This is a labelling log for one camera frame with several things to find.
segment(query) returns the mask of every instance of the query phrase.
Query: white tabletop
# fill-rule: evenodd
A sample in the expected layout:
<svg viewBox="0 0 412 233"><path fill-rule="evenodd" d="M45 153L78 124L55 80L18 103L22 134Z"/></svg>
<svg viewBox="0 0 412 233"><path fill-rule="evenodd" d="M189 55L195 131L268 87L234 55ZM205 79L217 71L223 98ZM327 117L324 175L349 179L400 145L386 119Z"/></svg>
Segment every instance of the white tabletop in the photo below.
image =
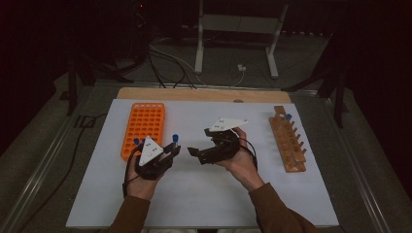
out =
<svg viewBox="0 0 412 233"><path fill-rule="evenodd" d="M112 224L121 202L121 184L126 163L120 150L133 103L158 100L113 101L106 122L89 161L67 227L102 228ZM338 225L326 187L294 104L219 103L161 101L166 119L163 146L180 136L182 146L170 168L157 185L145 223L150 228L255 227L255 210L246 189L224 168L200 165L187 147L213 146L204 129L219 117L244 118L242 129L257 151L258 170L272 183L285 204L318 226ZM268 121L282 105L292 115L304 142L307 171L286 173Z"/></svg>

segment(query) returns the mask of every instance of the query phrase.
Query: test tube rack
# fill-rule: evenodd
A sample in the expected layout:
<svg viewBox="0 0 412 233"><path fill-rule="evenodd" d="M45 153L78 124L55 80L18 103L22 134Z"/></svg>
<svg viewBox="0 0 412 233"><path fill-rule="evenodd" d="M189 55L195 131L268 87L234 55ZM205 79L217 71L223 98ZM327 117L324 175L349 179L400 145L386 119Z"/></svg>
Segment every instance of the test tube rack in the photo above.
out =
<svg viewBox="0 0 412 233"><path fill-rule="evenodd" d="M121 147L121 158L127 161L133 149L143 142L147 136L161 146L165 108L163 103L134 103L130 110L124 140Z"/></svg>
<svg viewBox="0 0 412 233"><path fill-rule="evenodd" d="M296 135L297 128L293 128L294 121L286 114L283 106L275 106L275 116L269 118L269 123L275 136L276 144L281 154L287 173L306 171L306 158L302 149L303 142L299 143L300 134Z"/></svg>

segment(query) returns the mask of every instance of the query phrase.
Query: white triangular marker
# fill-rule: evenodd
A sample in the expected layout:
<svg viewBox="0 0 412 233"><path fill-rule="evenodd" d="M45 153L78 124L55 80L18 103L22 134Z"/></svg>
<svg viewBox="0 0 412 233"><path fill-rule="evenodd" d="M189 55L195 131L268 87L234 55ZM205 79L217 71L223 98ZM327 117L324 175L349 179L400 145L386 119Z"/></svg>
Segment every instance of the white triangular marker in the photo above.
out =
<svg viewBox="0 0 412 233"><path fill-rule="evenodd" d="M147 136L145 139L145 145L143 146L142 154L140 155L139 165L144 166L161 154L163 154L163 148L159 146L155 142L155 140Z"/></svg>
<svg viewBox="0 0 412 233"><path fill-rule="evenodd" d="M246 119L219 118L210 128L210 132L220 132L247 123Z"/></svg>

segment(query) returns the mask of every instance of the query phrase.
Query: hand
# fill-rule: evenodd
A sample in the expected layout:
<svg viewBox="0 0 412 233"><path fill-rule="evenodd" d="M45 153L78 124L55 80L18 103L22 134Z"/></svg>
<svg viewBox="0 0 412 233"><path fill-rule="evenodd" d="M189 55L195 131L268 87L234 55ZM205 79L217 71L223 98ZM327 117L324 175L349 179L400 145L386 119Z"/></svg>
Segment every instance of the hand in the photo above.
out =
<svg viewBox="0 0 412 233"><path fill-rule="evenodd" d="M239 127L233 128L233 131L239 136L240 145L246 148L248 146L245 141L246 133ZM253 191L264 185L264 181L258 174L254 161L249 153L242 148L232 158L217 162L216 164L226 168L248 191Z"/></svg>
<svg viewBox="0 0 412 233"><path fill-rule="evenodd" d="M161 176L155 181L145 180L138 177L138 174L134 170L135 163L136 156L133 156L127 174L127 180L130 181L127 183L127 196L135 196L150 201L155 194L155 187Z"/></svg>

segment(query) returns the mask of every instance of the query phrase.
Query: person's right hand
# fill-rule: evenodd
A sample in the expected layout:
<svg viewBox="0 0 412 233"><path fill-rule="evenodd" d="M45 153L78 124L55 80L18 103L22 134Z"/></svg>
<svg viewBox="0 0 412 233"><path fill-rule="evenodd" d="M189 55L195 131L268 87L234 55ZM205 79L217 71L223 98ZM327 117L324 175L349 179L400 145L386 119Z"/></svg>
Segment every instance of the person's right hand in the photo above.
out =
<svg viewBox="0 0 412 233"><path fill-rule="evenodd" d="M233 128L233 131L239 136L240 145L246 148L248 146L246 133L239 127ZM229 171L248 191L253 191L264 185L264 181L258 174L253 159L242 148L232 158L217 162L216 164L223 166Z"/></svg>

